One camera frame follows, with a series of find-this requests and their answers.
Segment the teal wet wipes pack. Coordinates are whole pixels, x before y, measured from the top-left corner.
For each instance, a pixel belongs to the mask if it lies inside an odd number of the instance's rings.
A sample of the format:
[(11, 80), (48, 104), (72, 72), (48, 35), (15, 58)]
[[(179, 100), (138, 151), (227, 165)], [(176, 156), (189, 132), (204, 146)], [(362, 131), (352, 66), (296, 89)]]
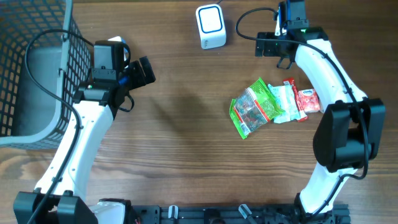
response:
[(284, 111), (281, 115), (274, 118), (275, 123), (281, 124), (293, 120), (302, 122), (308, 119), (305, 112), (300, 111), (297, 106), (292, 85), (272, 86), (271, 84), (268, 84), (268, 88), (275, 96), (276, 103)]

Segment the green snack bag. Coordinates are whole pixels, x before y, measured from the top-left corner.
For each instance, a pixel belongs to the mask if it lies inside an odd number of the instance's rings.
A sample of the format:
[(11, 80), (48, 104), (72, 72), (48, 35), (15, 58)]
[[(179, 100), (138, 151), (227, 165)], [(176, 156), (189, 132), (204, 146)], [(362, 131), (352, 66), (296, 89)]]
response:
[(230, 118), (242, 139), (284, 112), (262, 78), (233, 98), (229, 106)]

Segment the orange tissue pack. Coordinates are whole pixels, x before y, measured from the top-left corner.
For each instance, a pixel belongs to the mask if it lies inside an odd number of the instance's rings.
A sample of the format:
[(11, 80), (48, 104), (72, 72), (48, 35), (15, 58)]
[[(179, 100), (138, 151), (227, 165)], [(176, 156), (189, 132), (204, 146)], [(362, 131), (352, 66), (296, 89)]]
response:
[(314, 89), (300, 90), (298, 92), (305, 113), (320, 111), (318, 95)]

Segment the red stick sachet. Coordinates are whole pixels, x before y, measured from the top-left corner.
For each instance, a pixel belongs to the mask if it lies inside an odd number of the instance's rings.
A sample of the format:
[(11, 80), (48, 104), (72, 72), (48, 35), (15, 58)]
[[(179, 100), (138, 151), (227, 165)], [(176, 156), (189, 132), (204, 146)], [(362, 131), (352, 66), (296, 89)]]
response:
[(295, 98), (295, 103), (297, 105), (297, 109), (298, 109), (298, 113), (300, 115), (300, 118), (297, 120), (298, 122), (304, 122), (308, 119), (308, 116), (305, 114), (304, 112), (304, 108), (303, 108), (303, 104), (302, 101), (299, 97), (299, 91), (295, 85), (295, 80), (290, 77), (290, 78), (286, 78), (283, 80), (283, 83), (285, 85), (291, 85), (292, 86), (292, 91), (294, 93), (294, 98)]

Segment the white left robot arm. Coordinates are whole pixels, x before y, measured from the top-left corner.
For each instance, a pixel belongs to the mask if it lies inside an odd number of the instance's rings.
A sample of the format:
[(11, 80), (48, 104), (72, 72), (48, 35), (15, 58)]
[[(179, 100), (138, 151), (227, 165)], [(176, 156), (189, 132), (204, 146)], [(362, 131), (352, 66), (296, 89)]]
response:
[(147, 57), (130, 61), (124, 42), (94, 44), (90, 77), (76, 89), (67, 130), (50, 167), (33, 192), (19, 192), (14, 201), (18, 223), (135, 223), (130, 200), (105, 198), (85, 203), (86, 185), (104, 135), (129, 92), (155, 82)]

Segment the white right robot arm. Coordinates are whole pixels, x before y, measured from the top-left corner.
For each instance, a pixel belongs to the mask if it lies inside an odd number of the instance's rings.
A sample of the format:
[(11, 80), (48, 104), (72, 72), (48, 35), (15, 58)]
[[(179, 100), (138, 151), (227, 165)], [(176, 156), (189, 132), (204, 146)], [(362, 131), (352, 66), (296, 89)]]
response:
[(386, 108), (349, 78), (321, 27), (310, 27), (304, 1), (282, 1), (275, 32), (258, 33), (257, 55), (289, 59), (303, 70), (320, 100), (323, 117), (313, 137), (317, 164), (296, 196), (301, 223), (329, 219), (348, 179), (362, 180), (377, 156)]

